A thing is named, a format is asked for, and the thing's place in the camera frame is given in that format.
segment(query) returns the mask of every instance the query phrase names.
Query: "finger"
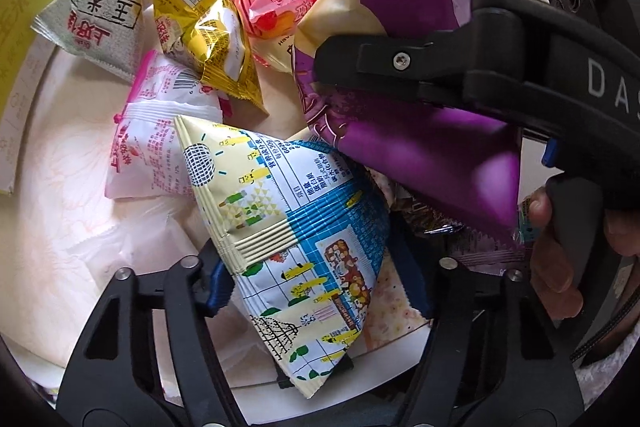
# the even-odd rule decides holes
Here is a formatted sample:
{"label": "finger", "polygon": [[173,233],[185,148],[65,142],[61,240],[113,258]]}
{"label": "finger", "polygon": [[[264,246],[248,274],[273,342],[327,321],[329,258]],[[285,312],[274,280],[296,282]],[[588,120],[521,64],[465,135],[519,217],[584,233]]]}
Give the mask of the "finger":
{"label": "finger", "polygon": [[545,187],[540,187],[529,201],[529,220],[533,227],[543,229],[551,221],[551,200],[546,195]]}
{"label": "finger", "polygon": [[568,290],[574,281],[574,267],[548,230],[544,230],[533,245],[530,265],[531,270],[556,293]]}
{"label": "finger", "polygon": [[640,212],[606,210],[604,233],[611,248],[620,255],[640,255]]}
{"label": "finger", "polygon": [[531,273],[531,286],[552,320],[575,317],[580,313],[584,301],[575,287],[571,286],[562,293],[554,292],[535,272]]}

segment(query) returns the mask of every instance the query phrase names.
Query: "black cable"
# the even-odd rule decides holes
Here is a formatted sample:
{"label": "black cable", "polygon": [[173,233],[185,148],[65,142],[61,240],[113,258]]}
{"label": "black cable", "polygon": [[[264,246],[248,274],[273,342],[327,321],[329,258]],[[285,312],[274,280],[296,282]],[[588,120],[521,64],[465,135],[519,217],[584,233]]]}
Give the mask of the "black cable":
{"label": "black cable", "polygon": [[613,315],[609,319],[609,321],[601,327],[588,341],[578,347],[571,354],[571,361],[575,362],[576,360],[580,360],[584,355],[586,355],[593,347],[599,343],[604,337],[606,337],[611,331],[613,331],[622,319],[624,319],[629,312],[638,304],[640,301],[640,286],[636,288],[636,290],[631,294],[629,300],[625,302],[625,304],[620,308],[618,313]]}

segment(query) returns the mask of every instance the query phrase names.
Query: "plastic bag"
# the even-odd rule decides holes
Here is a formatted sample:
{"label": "plastic bag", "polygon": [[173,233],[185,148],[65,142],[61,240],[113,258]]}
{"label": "plastic bag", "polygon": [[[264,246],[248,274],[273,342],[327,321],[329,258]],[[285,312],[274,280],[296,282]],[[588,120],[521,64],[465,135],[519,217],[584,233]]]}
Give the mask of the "plastic bag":
{"label": "plastic bag", "polygon": [[425,38],[468,20],[470,0],[318,0],[294,35],[305,119],[326,142],[446,216],[513,245],[520,134],[484,116],[368,92],[316,91],[316,49],[337,34]]}
{"label": "plastic bag", "polygon": [[160,194],[193,197],[173,124],[177,114],[222,122],[216,90],[190,68],[156,51],[145,55],[121,114],[111,147],[107,198]]}
{"label": "plastic bag", "polygon": [[516,241],[507,247],[479,230],[465,227],[444,216],[402,187],[398,188],[397,195],[396,210],[402,213],[414,233],[442,233],[442,244],[447,255],[469,270],[502,275],[508,269],[525,268],[527,256],[537,238],[537,231],[529,221],[528,198],[518,206],[518,229],[514,234]]}
{"label": "plastic bag", "polygon": [[389,230],[367,171],[322,142],[175,119],[198,207],[251,322],[305,397],[362,331]]}
{"label": "plastic bag", "polygon": [[[123,266],[129,266],[136,274],[166,270],[182,257],[198,254],[173,211],[169,205],[160,203],[142,216],[125,219],[87,239],[70,253],[84,261],[100,291]],[[271,356],[237,305],[242,306],[242,302],[234,296],[215,317],[207,319],[227,381],[231,387],[274,381]],[[178,397],[163,311],[154,311],[154,336],[162,387],[167,397]]]}
{"label": "plastic bag", "polygon": [[55,0],[31,28],[72,55],[132,82],[146,39],[151,0]]}
{"label": "plastic bag", "polygon": [[290,37],[296,25],[317,0],[233,0],[242,26],[249,34],[255,61],[291,72]]}
{"label": "plastic bag", "polygon": [[264,110],[251,49],[231,0],[153,0],[165,54],[202,74],[203,84]]}

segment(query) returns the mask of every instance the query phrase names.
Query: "white snack bag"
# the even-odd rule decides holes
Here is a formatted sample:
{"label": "white snack bag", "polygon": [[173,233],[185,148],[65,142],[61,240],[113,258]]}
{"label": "white snack bag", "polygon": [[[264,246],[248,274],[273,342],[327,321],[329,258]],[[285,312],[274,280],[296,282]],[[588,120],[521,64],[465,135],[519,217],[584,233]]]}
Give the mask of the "white snack bag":
{"label": "white snack bag", "polygon": [[193,198],[174,128],[179,114],[222,123],[223,111],[217,91],[201,84],[197,73],[152,50],[142,60],[123,112],[114,117],[118,127],[107,198]]}
{"label": "white snack bag", "polygon": [[140,64],[145,9],[152,0],[55,0],[31,28],[62,49],[84,57],[127,82]]}

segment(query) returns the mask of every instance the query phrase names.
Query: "triangular snack pack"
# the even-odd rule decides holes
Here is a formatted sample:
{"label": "triangular snack pack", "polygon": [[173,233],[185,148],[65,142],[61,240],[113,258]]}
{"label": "triangular snack pack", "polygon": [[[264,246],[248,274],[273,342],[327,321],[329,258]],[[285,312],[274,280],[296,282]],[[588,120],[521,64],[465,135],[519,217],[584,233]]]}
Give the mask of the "triangular snack pack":
{"label": "triangular snack pack", "polygon": [[306,397],[362,330],[389,230],[364,167],[324,142],[178,116],[198,206],[266,346]]}

